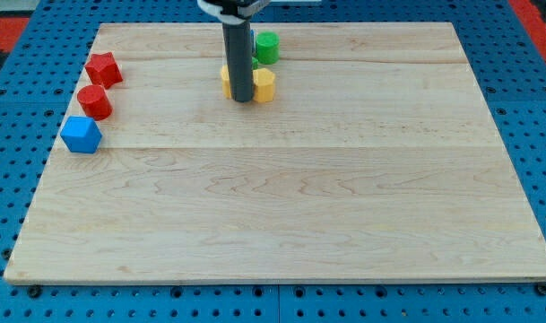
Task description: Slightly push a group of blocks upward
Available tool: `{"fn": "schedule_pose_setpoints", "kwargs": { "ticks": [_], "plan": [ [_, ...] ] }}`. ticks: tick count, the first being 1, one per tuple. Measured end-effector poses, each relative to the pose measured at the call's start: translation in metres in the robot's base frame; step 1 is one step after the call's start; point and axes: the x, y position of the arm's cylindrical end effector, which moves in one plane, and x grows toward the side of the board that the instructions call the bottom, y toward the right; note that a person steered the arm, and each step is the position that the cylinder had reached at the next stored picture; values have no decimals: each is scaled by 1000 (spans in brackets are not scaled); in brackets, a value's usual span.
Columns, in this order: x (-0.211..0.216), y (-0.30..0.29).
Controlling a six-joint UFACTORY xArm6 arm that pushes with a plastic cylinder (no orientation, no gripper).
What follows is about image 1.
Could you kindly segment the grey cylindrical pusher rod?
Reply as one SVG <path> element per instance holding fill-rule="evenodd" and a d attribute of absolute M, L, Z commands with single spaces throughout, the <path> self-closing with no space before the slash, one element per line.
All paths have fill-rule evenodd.
<path fill-rule="evenodd" d="M 223 24 L 222 29 L 231 98 L 237 102 L 249 102 L 254 95 L 250 22 Z"/>

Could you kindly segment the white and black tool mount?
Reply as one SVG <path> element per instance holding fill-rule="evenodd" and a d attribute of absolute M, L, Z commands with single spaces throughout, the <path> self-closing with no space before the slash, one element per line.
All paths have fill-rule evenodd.
<path fill-rule="evenodd" d="M 250 21 L 270 4 L 270 0 L 197 0 L 198 7 L 224 24 Z"/>

